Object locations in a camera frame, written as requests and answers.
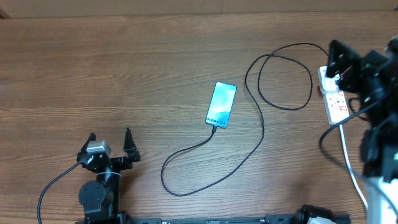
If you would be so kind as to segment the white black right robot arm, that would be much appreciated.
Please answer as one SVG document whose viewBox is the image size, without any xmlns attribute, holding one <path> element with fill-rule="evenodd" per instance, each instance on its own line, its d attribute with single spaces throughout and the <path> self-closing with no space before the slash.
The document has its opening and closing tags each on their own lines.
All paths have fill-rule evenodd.
<svg viewBox="0 0 398 224">
<path fill-rule="evenodd" d="M 366 183 L 368 223 L 397 223 L 397 38 L 386 46 L 385 57 L 372 50 L 364 56 L 339 40 L 329 44 L 326 75 L 338 75 L 340 90 L 357 94 L 361 109 L 328 128 L 319 138 L 321 153 L 346 172 L 349 168 L 329 154 L 323 140 L 335 128 L 361 114 L 370 125 L 359 146 L 364 164 L 353 174 Z"/>
</svg>

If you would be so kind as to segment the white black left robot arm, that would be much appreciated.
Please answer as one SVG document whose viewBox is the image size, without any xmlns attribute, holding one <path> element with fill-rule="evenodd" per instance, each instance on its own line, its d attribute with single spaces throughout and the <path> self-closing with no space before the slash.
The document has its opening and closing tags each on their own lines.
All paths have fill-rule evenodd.
<svg viewBox="0 0 398 224">
<path fill-rule="evenodd" d="M 76 155 L 76 164 L 48 183 L 40 194 L 38 223 L 42 223 L 40 210 L 46 191 L 78 166 L 96 174 L 96 179 L 83 184 L 78 193 L 84 210 L 83 223 L 133 223 L 128 212 L 120 210 L 121 171 L 132 169 L 132 163 L 141 160 L 129 128 L 125 129 L 123 151 L 125 156 L 112 158 L 108 142 L 98 141 L 96 134 L 91 133 Z"/>
</svg>

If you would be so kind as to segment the white charger plug adapter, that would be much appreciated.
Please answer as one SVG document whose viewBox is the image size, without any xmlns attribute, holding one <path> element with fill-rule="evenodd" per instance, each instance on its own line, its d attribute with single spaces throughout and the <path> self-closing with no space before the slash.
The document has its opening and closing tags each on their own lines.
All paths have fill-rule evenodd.
<svg viewBox="0 0 398 224">
<path fill-rule="evenodd" d="M 338 84 L 336 83 L 339 80 L 339 76 L 329 78 L 329 77 L 321 77 L 320 80 L 320 91 L 323 94 L 336 93 L 340 91 Z"/>
</svg>

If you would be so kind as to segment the white power strip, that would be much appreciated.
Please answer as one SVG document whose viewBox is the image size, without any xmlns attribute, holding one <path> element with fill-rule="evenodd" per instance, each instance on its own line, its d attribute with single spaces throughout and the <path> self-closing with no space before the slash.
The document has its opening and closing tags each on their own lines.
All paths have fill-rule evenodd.
<svg viewBox="0 0 398 224">
<path fill-rule="evenodd" d="M 320 86 L 321 77 L 327 77 L 326 70 L 327 66 L 322 66 L 317 71 L 319 86 Z M 325 105 L 328 123 L 330 125 L 339 123 L 341 120 L 349 116 L 348 106 L 343 91 L 340 90 L 336 93 L 329 93 L 329 94 L 322 93 L 322 97 Z"/>
</svg>

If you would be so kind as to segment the Samsung Galaxy smartphone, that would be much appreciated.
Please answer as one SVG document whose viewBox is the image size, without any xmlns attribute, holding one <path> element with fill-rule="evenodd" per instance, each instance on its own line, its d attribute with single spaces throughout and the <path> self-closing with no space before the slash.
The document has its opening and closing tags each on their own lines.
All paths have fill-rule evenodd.
<svg viewBox="0 0 398 224">
<path fill-rule="evenodd" d="M 205 123 L 219 128 L 227 128 L 236 96 L 235 85 L 216 82 L 211 97 Z"/>
</svg>

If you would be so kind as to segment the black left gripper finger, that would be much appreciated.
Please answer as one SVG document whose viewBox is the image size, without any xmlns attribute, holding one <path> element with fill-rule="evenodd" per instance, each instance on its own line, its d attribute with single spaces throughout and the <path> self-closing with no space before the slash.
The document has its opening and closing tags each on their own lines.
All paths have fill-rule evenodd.
<svg viewBox="0 0 398 224">
<path fill-rule="evenodd" d="M 95 134 L 95 133 L 91 133 L 91 134 L 89 135 L 89 137 L 88 137 L 86 143 L 85 143 L 85 144 L 83 145 L 83 147 L 81 148 L 80 152 L 77 153 L 77 156 L 76 156 L 76 161 L 77 161 L 77 162 L 80 162 L 80 161 L 81 161 L 81 158 L 82 158 L 84 155 L 87 154 L 87 147 L 88 147 L 88 144 L 89 144 L 90 142 L 92 142 L 92 141 L 95 141 L 95 140 L 96 140 L 96 134 Z"/>
<path fill-rule="evenodd" d="M 138 162 L 141 160 L 141 155 L 137 149 L 137 146 L 134 143 L 132 133 L 129 128 L 125 129 L 123 151 L 127 154 L 127 158 L 131 162 Z"/>
</svg>

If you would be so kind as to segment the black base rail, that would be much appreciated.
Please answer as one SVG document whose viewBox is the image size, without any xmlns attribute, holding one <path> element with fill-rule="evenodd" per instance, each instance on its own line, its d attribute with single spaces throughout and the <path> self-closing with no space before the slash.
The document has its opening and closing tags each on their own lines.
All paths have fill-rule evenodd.
<svg viewBox="0 0 398 224">
<path fill-rule="evenodd" d="M 240 218 L 187 218 L 162 220 L 160 218 L 129 218 L 127 223 L 133 224 L 280 224 L 293 223 L 293 215 L 266 215 L 265 217 Z"/>
</svg>

